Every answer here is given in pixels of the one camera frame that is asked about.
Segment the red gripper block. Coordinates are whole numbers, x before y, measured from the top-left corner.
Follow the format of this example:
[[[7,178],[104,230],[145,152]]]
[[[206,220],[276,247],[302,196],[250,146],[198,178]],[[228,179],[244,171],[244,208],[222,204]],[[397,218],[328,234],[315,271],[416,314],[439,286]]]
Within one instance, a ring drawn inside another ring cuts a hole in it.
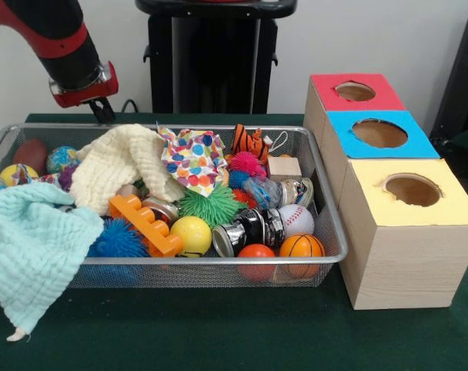
[[[64,90],[54,80],[49,80],[50,92],[62,108],[89,104],[97,121],[101,124],[115,120],[115,113],[107,97],[118,92],[119,84],[111,61],[98,67],[97,79],[80,90]]]

